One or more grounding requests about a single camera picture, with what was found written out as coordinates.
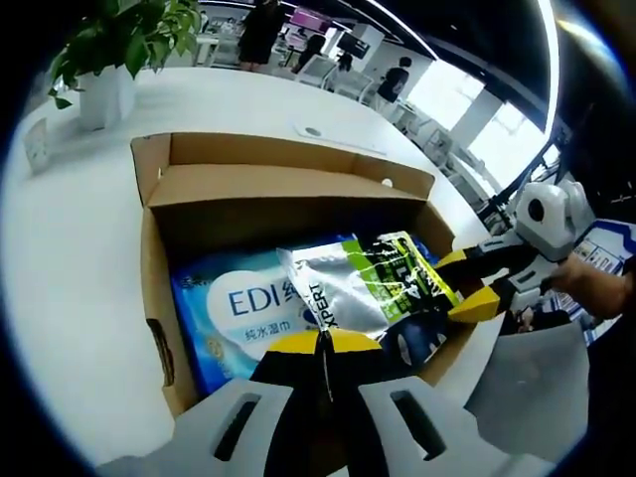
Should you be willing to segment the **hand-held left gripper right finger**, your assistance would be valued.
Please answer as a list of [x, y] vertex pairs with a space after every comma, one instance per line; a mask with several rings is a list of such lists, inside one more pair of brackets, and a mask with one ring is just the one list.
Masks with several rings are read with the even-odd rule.
[[382, 348], [335, 331], [325, 376], [352, 476], [546, 476], [553, 465], [484, 440], [473, 414], [417, 376], [391, 376]]

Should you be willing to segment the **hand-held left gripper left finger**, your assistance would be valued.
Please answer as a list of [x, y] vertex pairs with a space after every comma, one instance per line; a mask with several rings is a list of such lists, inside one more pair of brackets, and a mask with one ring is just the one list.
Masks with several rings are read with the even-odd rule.
[[314, 332], [278, 341], [250, 379], [233, 379], [180, 414], [164, 445], [102, 464], [97, 475], [311, 475], [316, 341]]

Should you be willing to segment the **person's right hand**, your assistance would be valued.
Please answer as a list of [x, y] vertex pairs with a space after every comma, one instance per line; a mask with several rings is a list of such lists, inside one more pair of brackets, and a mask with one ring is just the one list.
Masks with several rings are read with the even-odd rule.
[[548, 278], [548, 285], [569, 295], [591, 316], [613, 319], [635, 309], [635, 258], [625, 262], [622, 275], [615, 275], [571, 254]]

